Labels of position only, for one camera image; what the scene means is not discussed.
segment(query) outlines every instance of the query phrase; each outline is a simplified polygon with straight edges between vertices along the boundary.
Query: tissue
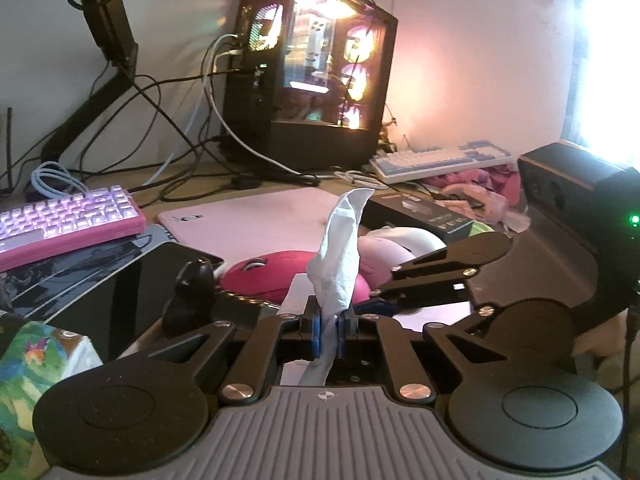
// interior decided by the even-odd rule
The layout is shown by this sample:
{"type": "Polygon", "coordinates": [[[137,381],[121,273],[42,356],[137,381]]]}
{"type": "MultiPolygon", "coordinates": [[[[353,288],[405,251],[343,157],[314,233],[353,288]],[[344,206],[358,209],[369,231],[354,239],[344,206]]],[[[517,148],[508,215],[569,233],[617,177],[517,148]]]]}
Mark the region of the tissue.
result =
{"type": "Polygon", "coordinates": [[[329,215],[318,254],[306,266],[322,311],[321,355],[306,368],[301,386],[324,386],[338,348],[336,317],[351,303],[358,275],[358,225],[372,189],[342,195],[329,215]]]}

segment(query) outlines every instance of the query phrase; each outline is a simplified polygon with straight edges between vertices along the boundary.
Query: mouse pad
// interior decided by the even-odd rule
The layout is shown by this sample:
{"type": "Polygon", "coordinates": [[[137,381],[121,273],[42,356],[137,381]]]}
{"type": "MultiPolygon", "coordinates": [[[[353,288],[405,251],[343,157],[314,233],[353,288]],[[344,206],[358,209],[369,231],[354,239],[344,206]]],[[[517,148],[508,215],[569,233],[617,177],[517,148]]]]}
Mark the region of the mouse pad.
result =
{"type": "Polygon", "coordinates": [[[277,251],[318,252],[337,201],[302,187],[185,207],[158,219],[181,244],[220,256],[224,270],[277,251]]]}

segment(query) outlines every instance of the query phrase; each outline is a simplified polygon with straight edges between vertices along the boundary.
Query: black pc tower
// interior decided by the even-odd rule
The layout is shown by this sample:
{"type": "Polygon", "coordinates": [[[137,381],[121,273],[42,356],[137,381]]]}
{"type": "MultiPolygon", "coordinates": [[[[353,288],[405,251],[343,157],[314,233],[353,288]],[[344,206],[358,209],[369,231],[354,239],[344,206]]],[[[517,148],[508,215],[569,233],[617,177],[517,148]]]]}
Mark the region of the black pc tower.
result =
{"type": "MultiPolygon", "coordinates": [[[[296,170],[357,168],[375,154],[398,20],[372,0],[241,0],[242,57],[223,118],[296,170]]],[[[230,160],[257,157],[222,129],[230,160]]]]}

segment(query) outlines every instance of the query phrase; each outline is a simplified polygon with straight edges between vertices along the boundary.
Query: white wall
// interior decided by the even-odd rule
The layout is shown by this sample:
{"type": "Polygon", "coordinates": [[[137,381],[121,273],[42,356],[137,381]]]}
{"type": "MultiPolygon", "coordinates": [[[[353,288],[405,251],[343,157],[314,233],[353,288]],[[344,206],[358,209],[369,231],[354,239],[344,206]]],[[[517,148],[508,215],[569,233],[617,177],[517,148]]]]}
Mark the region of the white wall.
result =
{"type": "MultiPolygon", "coordinates": [[[[210,39],[230,27],[237,1],[124,0],[140,44],[138,73],[196,73],[210,39]]],[[[400,21],[388,96],[396,134],[415,146],[489,139],[514,153],[559,139],[573,0],[376,1],[400,21]]],[[[0,110],[15,108],[20,155],[84,100],[103,60],[81,13],[65,0],[0,0],[0,8],[0,110]]],[[[170,114],[187,88],[165,87],[170,114]]],[[[195,95],[177,115],[181,126],[195,95]]],[[[104,167],[133,147],[151,113],[142,99],[129,107],[92,147],[88,166],[104,167]]],[[[75,159],[89,134],[63,162],[75,159]]],[[[158,119],[153,140],[129,162],[161,160],[175,139],[158,119]]]]}

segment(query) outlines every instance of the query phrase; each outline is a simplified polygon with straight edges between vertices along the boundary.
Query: product box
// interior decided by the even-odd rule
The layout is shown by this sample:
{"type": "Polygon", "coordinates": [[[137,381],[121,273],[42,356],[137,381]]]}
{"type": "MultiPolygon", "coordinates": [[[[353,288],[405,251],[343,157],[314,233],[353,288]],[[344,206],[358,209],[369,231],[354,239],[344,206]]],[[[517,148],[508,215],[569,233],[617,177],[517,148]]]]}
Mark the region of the product box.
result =
{"type": "Polygon", "coordinates": [[[89,338],[0,310],[0,480],[34,480],[48,469],[33,434],[36,402],[101,364],[89,338]]]}
{"type": "Polygon", "coordinates": [[[419,227],[446,244],[468,237],[473,223],[471,218],[439,206],[425,195],[396,191],[372,196],[360,220],[369,229],[419,227]]]}

